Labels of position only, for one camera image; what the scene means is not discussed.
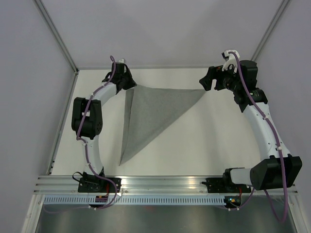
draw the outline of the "folded cloth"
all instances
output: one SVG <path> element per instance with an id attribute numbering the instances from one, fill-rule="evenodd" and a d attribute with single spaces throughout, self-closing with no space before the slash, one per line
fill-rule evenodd
<path id="1" fill-rule="evenodd" d="M 205 90 L 160 89 L 141 85 L 127 90 L 120 165 L 160 135 L 204 93 Z"/>

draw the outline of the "white wall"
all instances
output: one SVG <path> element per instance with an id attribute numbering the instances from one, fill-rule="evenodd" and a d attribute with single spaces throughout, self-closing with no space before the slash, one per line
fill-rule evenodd
<path id="1" fill-rule="evenodd" d="M 20 232 L 73 71 L 31 0 L 0 7 L 0 226 Z"/>
<path id="2" fill-rule="evenodd" d="M 79 68 L 208 66 L 250 59 L 281 0 L 43 0 Z"/>
<path id="3" fill-rule="evenodd" d="M 311 1 L 294 0 L 261 54 L 259 87 L 277 129 L 303 168 L 296 181 L 311 221 Z"/>

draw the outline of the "metal frame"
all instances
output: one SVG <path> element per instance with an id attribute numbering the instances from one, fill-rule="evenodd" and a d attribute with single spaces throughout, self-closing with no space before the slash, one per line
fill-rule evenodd
<path id="1" fill-rule="evenodd" d="M 66 117 L 67 117 L 67 114 L 68 114 L 68 111 L 69 111 L 71 99 L 72 99 L 73 92 L 74 92 L 74 89 L 75 89 L 76 84 L 77 84 L 78 75 L 79 75 L 79 72 L 77 72 L 74 75 L 73 82 L 72 82 L 69 94 L 66 97 L 66 106 L 63 109 L 62 116 L 61 116 L 61 121 L 60 121 L 60 123 L 58 125 L 58 129 L 57 129 L 57 135 L 56 135 L 56 137 L 54 139 L 54 142 L 53 142 L 53 149 L 51 151 L 50 160 L 49 160 L 50 163 L 48 164 L 48 169 L 46 171 L 47 175 L 51 175 L 51 173 L 52 173 L 55 157 L 56 157 L 56 154 L 57 154 L 57 151 L 58 151 L 60 139 L 61 139 L 62 134 L 63 134 L 63 129 L 64 129 L 64 126 L 65 126 Z"/>
<path id="2" fill-rule="evenodd" d="M 58 43 L 61 51 L 63 52 L 68 64 L 71 66 L 75 73 L 74 80 L 67 98 L 66 107 L 62 113 L 62 119 L 58 128 L 58 133 L 55 137 L 53 143 L 53 151 L 51 153 L 51 162 L 47 170 L 47 174 L 51 174 L 54 159 L 58 150 L 60 138 L 62 135 L 62 130 L 66 121 L 69 106 L 71 103 L 71 98 L 75 88 L 75 84 L 78 77 L 79 68 L 75 65 L 64 41 L 62 40 L 57 28 L 55 27 L 47 9 L 45 8 L 42 0 L 33 0 L 37 6 L 39 12 L 41 13 L 44 21 L 48 25 L 52 35 L 54 36 L 56 42 Z M 276 11 L 274 17 L 272 18 L 267 30 L 265 31 L 263 37 L 261 38 L 255 52 L 251 58 L 253 61 L 257 61 L 260 56 L 264 46 L 266 45 L 268 39 L 272 35 L 276 28 L 279 20 L 287 9 L 291 0 L 282 0 L 278 10 Z M 81 68 L 81 69 L 104 69 L 105 67 L 95 67 L 95 68 Z M 172 67 L 135 67 L 135 68 L 172 68 Z M 165 197 L 214 197 L 215 194 L 209 194 L 204 185 L 201 184 L 205 178 L 215 177 L 215 176 L 153 176 L 153 177 L 133 177 L 133 176 L 119 176 L 122 178 L 121 196 L 165 196 Z M 26 220 L 23 226 L 22 232 L 35 232 L 41 208 L 45 200 L 46 195 L 67 195 L 69 197 L 77 197 L 85 194 L 80 194 L 77 192 L 78 185 L 77 182 L 72 179 L 71 176 L 40 176 L 36 182 L 34 189 L 33 199 L 31 201 Z M 289 205 L 290 210 L 293 215 L 294 224 L 297 228 L 297 232 L 311 232 L 309 226 L 306 224 L 304 215 L 301 212 L 301 202 L 299 195 L 297 193 L 296 187 L 288 189 L 289 191 Z M 271 190 L 271 196 L 282 196 L 283 190 Z M 218 194 L 219 197 L 231 196 L 232 194 Z M 254 195 L 264 196 L 265 193 L 262 191 L 255 191 Z"/>
<path id="3" fill-rule="evenodd" d="M 275 15 L 273 16 L 268 28 L 266 29 L 265 33 L 263 34 L 259 44 L 257 45 L 257 48 L 255 49 L 255 52 L 251 58 L 252 61 L 256 62 L 265 47 L 268 39 L 272 35 L 274 29 L 276 28 L 277 23 L 280 21 L 281 17 L 283 16 L 285 10 L 289 6 L 290 2 L 292 0 L 282 0 L 280 6 L 278 7 Z"/>
<path id="4" fill-rule="evenodd" d="M 185 68 L 185 69 L 193 69 L 193 68 L 207 68 L 207 67 L 216 67 L 219 66 L 219 63 L 210 63 L 205 65 L 160 65 L 160 66 L 131 66 L 131 70 L 133 69 L 177 69 L 177 68 Z M 80 67 L 79 70 L 103 70 L 103 69 L 111 69 L 111 67 Z"/>
<path id="5" fill-rule="evenodd" d="M 49 15 L 49 13 L 48 13 L 46 7 L 44 6 L 43 2 L 41 0 L 33 0 L 33 1 L 35 3 L 36 7 L 38 8 L 40 14 L 42 15 L 43 20 L 46 22 L 49 30 L 51 31 L 54 39 L 56 40 L 57 44 L 59 45 L 61 51 L 63 52 L 67 62 L 69 63 L 69 65 L 73 69 L 73 72 L 75 74 L 77 74 L 79 70 L 78 70 L 76 64 L 74 63 L 74 61 L 73 61 L 73 59 L 72 59 L 72 57 L 71 57 L 71 55 L 67 49 L 62 37 L 60 36 L 57 28 L 55 27 L 55 25 L 52 21 L 52 18 Z"/>

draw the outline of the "black joint actuator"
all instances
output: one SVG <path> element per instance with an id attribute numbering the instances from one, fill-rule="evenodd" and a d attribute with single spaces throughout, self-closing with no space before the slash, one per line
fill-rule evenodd
<path id="1" fill-rule="evenodd" d="M 286 186 L 293 185 L 301 167 L 300 157 L 289 155 L 284 158 Z M 282 188 L 282 170 L 280 158 L 264 159 L 250 171 L 250 179 L 256 190 Z"/>
<path id="2" fill-rule="evenodd" d="M 107 73 L 103 82 L 107 82 L 111 74 L 112 72 Z M 128 90 L 132 87 L 137 86 L 136 82 L 133 80 L 131 71 L 128 68 L 128 66 L 125 63 L 120 63 L 120 62 L 116 62 L 116 71 L 110 82 L 116 85 L 117 93 L 121 91 L 122 89 Z"/>
<path id="3" fill-rule="evenodd" d="M 80 97 L 75 98 L 73 101 L 71 128 L 76 132 L 76 134 L 78 133 L 87 102 L 87 99 Z M 86 115 L 79 136 L 89 137 L 93 140 L 96 135 L 100 134 L 103 128 L 101 101 L 92 100 L 88 110 L 89 114 Z"/>
<path id="4" fill-rule="evenodd" d="M 253 61 L 240 61 L 243 79 L 246 87 L 255 102 L 268 102 L 263 90 L 256 88 L 257 84 L 257 64 Z M 212 81 L 216 80 L 215 90 L 220 91 L 228 89 L 234 94 L 234 101 L 239 105 L 241 112 L 248 105 L 252 105 L 247 93 L 244 90 L 239 72 L 235 73 L 233 69 L 222 70 L 223 66 L 209 67 L 205 77 L 200 79 L 200 84 L 206 91 L 212 86 Z"/>

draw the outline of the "black bracket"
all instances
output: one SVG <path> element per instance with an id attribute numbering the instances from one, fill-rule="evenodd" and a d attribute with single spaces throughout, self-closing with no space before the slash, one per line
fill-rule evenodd
<path id="1" fill-rule="evenodd" d="M 226 208 L 236 208 L 237 206 L 241 206 L 241 199 L 237 196 L 225 196 L 224 199 L 225 205 L 224 207 Z"/>
<path id="2" fill-rule="evenodd" d="M 244 184 L 235 184 L 231 180 L 230 171 L 233 168 L 226 169 L 222 177 L 206 178 L 206 182 L 202 182 L 207 187 L 208 193 L 250 193 L 251 189 Z"/>
<path id="3" fill-rule="evenodd" d="M 103 82 L 107 82 L 111 74 L 112 72 L 107 73 Z M 128 68 L 128 66 L 125 63 L 120 63 L 120 62 L 116 62 L 116 71 L 110 82 L 116 85 L 117 93 L 121 91 L 122 89 L 128 90 L 132 87 L 137 86 L 136 82 L 133 80 L 131 71 Z"/>
<path id="4" fill-rule="evenodd" d="M 121 178 L 107 177 L 112 180 L 117 186 L 117 193 L 120 192 Z M 94 175 L 89 175 L 83 172 L 82 177 L 79 180 L 78 193 L 105 193 L 109 190 L 109 193 L 115 193 L 115 187 L 109 181 L 105 181 L 97 178 Z"/>
<path id="5" fill-rule="evenodd" d="M 284 157 L 286 186 L 293 185 L 301 167 L 302 161 L 299 156 Z M 282 170 L 280 158 L 271 156 L 254 166 L 250 171 L 250 179 L 256 190 L 282 188 Z"/>

